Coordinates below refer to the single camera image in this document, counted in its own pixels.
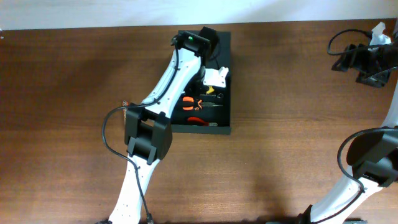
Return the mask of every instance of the orange-handled pliers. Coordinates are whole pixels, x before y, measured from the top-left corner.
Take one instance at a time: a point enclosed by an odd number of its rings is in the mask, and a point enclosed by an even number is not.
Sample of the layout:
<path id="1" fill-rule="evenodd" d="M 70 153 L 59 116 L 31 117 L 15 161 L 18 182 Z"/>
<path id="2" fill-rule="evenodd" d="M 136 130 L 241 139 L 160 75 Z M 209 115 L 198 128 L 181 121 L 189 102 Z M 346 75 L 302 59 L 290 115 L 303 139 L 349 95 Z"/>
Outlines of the orange-handled pliers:
<path id="1" fill-rule="evenodd" d="M 222 106 L 212 102 L 203 102 L 202 100 L 194 100 L 190 96 L 184 96 L 182 98 L 184 110 L 202 110 L 205 106 Z"/>

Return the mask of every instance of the open storage box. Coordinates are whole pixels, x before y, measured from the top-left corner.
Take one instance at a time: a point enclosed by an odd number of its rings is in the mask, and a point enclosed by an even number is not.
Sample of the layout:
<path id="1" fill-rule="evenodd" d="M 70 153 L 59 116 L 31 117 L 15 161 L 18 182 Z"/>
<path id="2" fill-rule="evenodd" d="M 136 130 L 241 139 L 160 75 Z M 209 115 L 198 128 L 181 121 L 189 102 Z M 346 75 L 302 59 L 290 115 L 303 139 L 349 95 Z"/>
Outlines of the open storage box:
<path id="1" fill-rule="evenodd" d="M 203 107 L 202 110 L 184 110 L 182 99 L 187 95 L 182 95 L 175 105 L 171 118 L 172 131 L 174 133 L 231 134 L 231 33 L 217 32 L 217 34 L 220 38 L 220 44 L 216 46 L 212 57 L 217 54 L 218 56 L 209 61 L 206 67 L 214 69 L 219 69 L 218 66 L 229 68 L 225 80 L 226 88 L 213 86 L 214 92 L 192 97 L 196 100 L 216 103 L 222 106 Z M 206 124 L 188 121 L 191 117 L 200 118 L 207 123 L 216 123 L 217 126 L 207 126 Z"/>

